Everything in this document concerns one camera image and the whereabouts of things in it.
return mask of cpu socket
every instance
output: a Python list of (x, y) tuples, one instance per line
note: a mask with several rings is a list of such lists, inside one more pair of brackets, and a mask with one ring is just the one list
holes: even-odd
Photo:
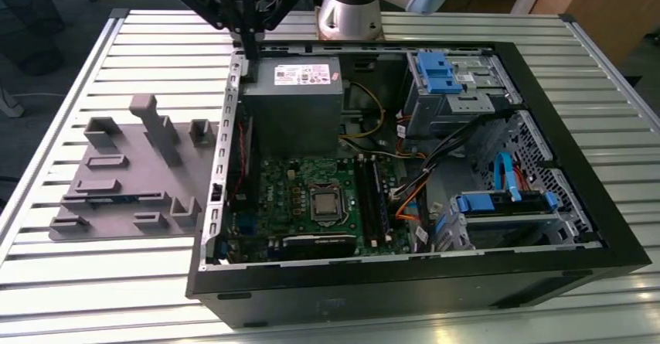
[(349, 218), (345, 212), (345, 198), (342, 188), (337, 184), (313, 184), (310, 185), (313, 200), (313, 220), (321, 226), (334, 226), (343, 224)]

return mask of motherboard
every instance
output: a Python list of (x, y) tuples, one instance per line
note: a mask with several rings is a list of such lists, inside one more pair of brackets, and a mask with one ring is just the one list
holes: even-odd
[[(382, 203), (379, 209), (365, 206), (365, 194), (370, 192), (365, 186), (378, 186), (385, 200), (398, 185), (394, 165), (394, 160), (383, 157), (373, 161), (359, 158), (263, 160), (259, 210), (238, 212), (234, 219), (237, 238), (230, 243), (234, 250), (241, 250), (243, 261), (282, 258), (277, 250), (285, 248), (285, 242), (290, 248), (294, 242), (325, 243), (319, 248), (322, 254), (334, 253), (331, 245), (350, 248), (357, 256), (406, 254), (410, 251), (407, 225), (390, 223), (387, 203)], [(375, 169), (369, 179), (365, 166)]]

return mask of aluminum table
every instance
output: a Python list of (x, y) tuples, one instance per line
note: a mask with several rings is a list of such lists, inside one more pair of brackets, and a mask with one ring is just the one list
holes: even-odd
[[(314, 19), (294, 13), (269, 37), (315, 39)], [(222, 115), (230, 35), (193, 12), (118, 10), (0, 217), (0, 342), (660, 342), (660, 121), (641, 96), (558, 16), (387, 13), (383, 22), (389, 39), (518, 44), (654, 264), (534, 308), (233, 331), (185, 297), (193, 237), (49, 239), (93, 116), (138, 122), (137, 93), (158, 95), (174, 122)]]

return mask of black trash bin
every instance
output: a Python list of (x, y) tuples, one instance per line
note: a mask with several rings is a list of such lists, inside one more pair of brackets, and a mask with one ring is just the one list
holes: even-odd
[(0, 0), (0, 53), (31, 76), (61, 68), (65, 57), (53, 34), (65, 22), (53, 0)]

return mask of power supply label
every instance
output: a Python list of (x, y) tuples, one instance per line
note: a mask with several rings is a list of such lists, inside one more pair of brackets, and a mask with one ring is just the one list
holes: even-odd
[(277, 85), (331, 84), (329, 64), (282, 64), (277, 67)]

